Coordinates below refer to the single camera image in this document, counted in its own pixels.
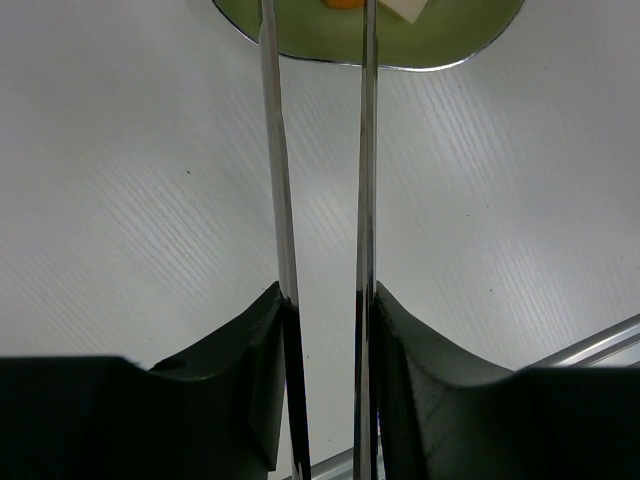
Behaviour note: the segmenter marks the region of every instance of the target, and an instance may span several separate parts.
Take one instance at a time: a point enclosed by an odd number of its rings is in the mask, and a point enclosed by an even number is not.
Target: thin metal rail
[[[370,355],[371,307],[376,293],[376,120],[378,93],[376,14],[377,0],[367,0],[364,11],[356,260],[353,454],[355,480],[376,480],[378,478],[378,411],[375,367]]]
[[[282,336],[287,381],[287,405],[291,433],[291,462],[293,480],[311,480],[309,456],[309,430],[304,385],[304,360],[300,311],[298,303],[298,277],[293,235],[293,211],[287,140],[282,116],[280,62],[274,0],[261,0],[259,34],[262,86],[267,121],[271,188],[276,224],[278,251],[278,278],[283,306]]]

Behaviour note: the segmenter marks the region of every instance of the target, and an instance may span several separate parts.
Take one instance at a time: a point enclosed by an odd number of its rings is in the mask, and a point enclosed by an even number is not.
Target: metal rod
[[[378,411],[371,349],[371,306],[376,293],[376,115],[378,81],[377,0],[367,0],[362,59],[358,239],[356,260],[356,358],[354,480],[376,480]]]
[[[533,364],[535,367],[569,366],[592,357],[610,346],[640,334],[640,315],[624,320]]]
[[[289,431],[291,433],[292,479],[311,480],[293,211],[287,141],[282,116],[276,13],[274,0],[261,0],[261,2],[262,19],[259,44],[276,224],[278,276],[280,291],[285,301],[282,308],[282,337],[289,407]]]

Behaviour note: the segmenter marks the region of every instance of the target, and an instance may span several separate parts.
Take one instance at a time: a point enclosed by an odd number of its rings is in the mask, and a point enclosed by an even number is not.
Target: white object
[[[428,0],[380,0],[409,23],[414,23],[424,9]]]

